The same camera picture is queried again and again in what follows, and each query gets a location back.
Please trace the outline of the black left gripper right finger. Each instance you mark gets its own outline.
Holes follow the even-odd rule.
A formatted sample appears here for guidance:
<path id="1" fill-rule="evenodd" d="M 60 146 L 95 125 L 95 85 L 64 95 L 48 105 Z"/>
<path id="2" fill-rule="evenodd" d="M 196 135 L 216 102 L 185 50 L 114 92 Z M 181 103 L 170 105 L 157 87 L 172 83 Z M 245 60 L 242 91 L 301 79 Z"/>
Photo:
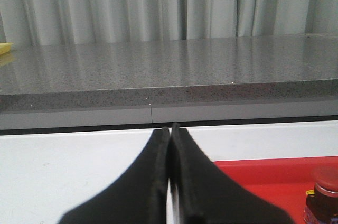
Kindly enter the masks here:
<path id="1" fill-rule="evenodd" d="M 178 223 L 293 223 L 283 209 L 224 174 L 178 123 L 171 131 L 170 172 Z"/>

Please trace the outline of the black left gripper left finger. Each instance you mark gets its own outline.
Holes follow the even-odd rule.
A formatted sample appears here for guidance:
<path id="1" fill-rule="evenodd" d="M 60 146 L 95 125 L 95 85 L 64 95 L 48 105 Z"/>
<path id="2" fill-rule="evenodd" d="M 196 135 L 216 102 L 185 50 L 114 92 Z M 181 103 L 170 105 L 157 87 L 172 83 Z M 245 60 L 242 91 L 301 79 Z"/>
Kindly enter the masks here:
<path id="1" fill-rule="evenodd" d="M 65 213 L 60 223 L 166 223 L 168 128 L 153 130 L 128 169 L 98 195 Z"/>

